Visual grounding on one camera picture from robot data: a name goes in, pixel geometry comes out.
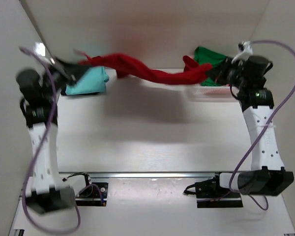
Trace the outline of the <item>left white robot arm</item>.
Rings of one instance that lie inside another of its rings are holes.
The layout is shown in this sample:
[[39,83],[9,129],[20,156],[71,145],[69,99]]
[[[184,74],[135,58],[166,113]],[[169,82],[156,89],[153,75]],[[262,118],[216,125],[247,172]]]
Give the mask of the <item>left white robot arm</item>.
[[16,75],[23,99],[28,103],[23,115],[31,139],[33,158],[24,182],[22,207],[45,214],[75,205],[75,191],[58,172],[58,93],[65,85],[74,85],[77,66],[60,59],[47,66],[43,75],[24,68]]

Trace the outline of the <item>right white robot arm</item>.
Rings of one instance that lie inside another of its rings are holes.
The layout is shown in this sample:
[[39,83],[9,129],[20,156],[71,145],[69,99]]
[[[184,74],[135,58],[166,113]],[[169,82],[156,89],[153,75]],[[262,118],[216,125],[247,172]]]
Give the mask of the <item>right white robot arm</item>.
[[242,195],[278,196],[294,181],[293,172],[286,171],[279,154],[272,120],[273,96],[264,87],[265,74],[272,67],[273,63],[262,56],[236,62],[226,58],[206,73],[215,82],[238,89],[233,97],[241,106],[251,142],[251,170],[220,173],[219,180],[210,185],[216,197],[222,197],[228,189]]

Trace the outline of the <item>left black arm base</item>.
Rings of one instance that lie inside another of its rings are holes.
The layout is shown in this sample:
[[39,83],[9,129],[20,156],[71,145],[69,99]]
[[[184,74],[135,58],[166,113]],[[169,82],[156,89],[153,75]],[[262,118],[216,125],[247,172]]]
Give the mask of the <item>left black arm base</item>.
[[78,206],[105,207],[107,205],[109,190],[107,179],[100,180],[86,172],[79,172],[63,177],[62,181],[74,189]]

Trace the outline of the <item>red t shirt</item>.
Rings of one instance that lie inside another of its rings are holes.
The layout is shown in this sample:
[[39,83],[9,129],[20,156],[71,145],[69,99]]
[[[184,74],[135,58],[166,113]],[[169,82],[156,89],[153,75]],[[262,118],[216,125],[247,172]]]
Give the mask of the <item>red t shirt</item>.
[[79,62],[81,65],[104,66],[114,69],[119,79],[128,75],[158,84],[166,85],[194,85],[207,79],[206,72],[213,69],[210,63],[198,64],[189,56],[184,56],[184,71],[167,73],[162,70],[151,69],[140,60],[126,54],[115,53],[104,56],[90,57],[83,54],[86,59]]

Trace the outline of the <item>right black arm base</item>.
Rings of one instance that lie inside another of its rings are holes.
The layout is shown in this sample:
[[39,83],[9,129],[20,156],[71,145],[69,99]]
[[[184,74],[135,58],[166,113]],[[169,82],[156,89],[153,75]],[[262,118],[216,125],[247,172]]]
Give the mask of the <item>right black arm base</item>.
[[195,182],[185,188],[184,195],[195,195],[197,208],[242,208],[239,193],[220,186],[219,177]]

